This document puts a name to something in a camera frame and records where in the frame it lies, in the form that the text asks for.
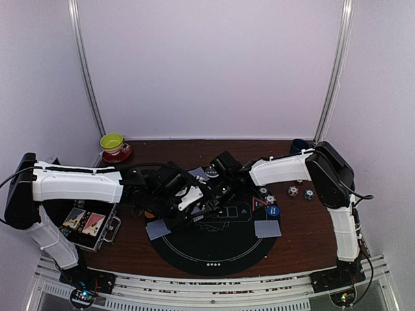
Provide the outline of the blue playing card deck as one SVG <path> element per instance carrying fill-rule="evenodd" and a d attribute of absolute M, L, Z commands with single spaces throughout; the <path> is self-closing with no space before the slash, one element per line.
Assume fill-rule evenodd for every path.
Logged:
<path fill-rule="evenodd" d="M 191 212 L 191 216 L 193 217 L 193 218 L 197 218 L 197 217 L 199 217 L 199 216 L 202 216 L 202 215 L 204 215 L 206 213 L 206 209 L 203 207 L 203 208 L 199 208 L 199 207 L 195 207 L 194 209 L 193 209 L 193 211 Z"/>

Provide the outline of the clear round dealer button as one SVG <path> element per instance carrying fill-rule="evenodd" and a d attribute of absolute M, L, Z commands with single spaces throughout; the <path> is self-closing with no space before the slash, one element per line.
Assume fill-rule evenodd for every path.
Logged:
<path fill-rule="evenodd" d="M 209 167 L 206 169 L 206 175 L 209 178 L 217 178 L 219 176 L 219 173 L 215 169 Z"/>

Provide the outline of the blue round blind button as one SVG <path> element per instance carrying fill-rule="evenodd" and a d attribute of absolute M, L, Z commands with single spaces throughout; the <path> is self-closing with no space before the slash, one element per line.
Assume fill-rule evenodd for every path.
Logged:
<path fill-rule="evenodd" d="M 277 217 L 280 215 L 280 209 L 277 205 L 269 205 L 267 207 L 267 214 L 271 217 Z"/>

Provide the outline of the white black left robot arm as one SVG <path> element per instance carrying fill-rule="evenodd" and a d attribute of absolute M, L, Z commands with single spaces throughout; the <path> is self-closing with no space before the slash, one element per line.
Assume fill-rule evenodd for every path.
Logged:
<path fill-rule="evenodd" d="M 38 161 L 26 153 L 8 185 L 3 223 L 23 231 L 80 288 L 93 282 L 76 245 L 59 230 L 77 203 L 142 207 L 166 219 L 171 228 L 193 218 L 188 209 L 212 199 L 211 189 L 174 163 L 140 163 L 106 168 L 71 167 Z"/>

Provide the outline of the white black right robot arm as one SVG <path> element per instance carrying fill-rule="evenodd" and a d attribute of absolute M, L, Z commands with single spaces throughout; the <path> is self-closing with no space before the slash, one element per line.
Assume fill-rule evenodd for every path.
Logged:
<path fill-rule="evenodd" d="M 372 200 L 372 194 L 355 190 L 354 171 L 328 143 L 281 157 L 262 157 L 242 165 L 229 152 L 210 163 L 218 176 L 208 183 L 204 196 L 214 207 L 245 187 L 264 187 L 288 181 L 310 181 L 320 203 L 327 209 L 337 243 L 337 266 L 332 279 L 345 286 L 356 278 L 362 257 L 358 204 Z"/>

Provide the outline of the blue white poker chip stack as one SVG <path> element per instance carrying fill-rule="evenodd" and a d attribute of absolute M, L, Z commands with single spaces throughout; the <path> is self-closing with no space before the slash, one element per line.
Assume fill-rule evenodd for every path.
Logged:
<path fill-rule="evenodd" d="M 299 188 L 298 187 L 296 187 L 296 186 L 290 186 L 289 188 L 288 188 L 288 190 L 287 190 L 287 194 L 290 196 L 290 197 L 293 197 L 293 198 L 295 198 L 297 195 L 298 195 L 298 193 L 299 193 Z"/>

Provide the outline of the green poker chip stack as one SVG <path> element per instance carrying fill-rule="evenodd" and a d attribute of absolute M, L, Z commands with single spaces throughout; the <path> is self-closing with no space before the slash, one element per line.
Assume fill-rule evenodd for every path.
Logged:
<path fill-rule="evenodd" d="M 314 198 L 314 191 L 311 189 L 306 189 L 304 192 L 304 198 L 308 201 L 311 201 Z"/>

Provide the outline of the red black triangle marker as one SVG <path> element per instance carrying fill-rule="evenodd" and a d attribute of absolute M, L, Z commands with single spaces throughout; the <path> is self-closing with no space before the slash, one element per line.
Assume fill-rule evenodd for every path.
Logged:
<path fill-rule="evenodd" d="M 267 207 L 268 203 L 264 202 L 263 200 L 256 198 L 255 196 L 252 197 L 252 210 L 256 211 L 261 207 Z"/>

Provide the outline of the blue card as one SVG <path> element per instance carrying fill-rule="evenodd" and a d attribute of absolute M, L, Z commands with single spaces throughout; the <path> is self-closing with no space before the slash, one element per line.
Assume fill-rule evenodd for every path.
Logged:
<path fill-rule="evenodd" d="M 256 220 L 254 231 L 257 238 L 281 237 L 281 229 L 277 220 Z"/>
<path fill-rule="evenodd" d="M 189 173 L 190 173 L 190 175 L 192 175 L 193 177 L 195 177 L 199 181 L 208 181 L 209 180 L 208 175 L 205 173 L 205 171 L 202 167 L 198 167 L 196 169 L 190 170 Z"/>
<path fill-rule="evenodd" d="M 165 222 L 162 219 L 148 222 L 145 229 L 150 241 L 171 234 L 171 231 L 167 228 Z"/>

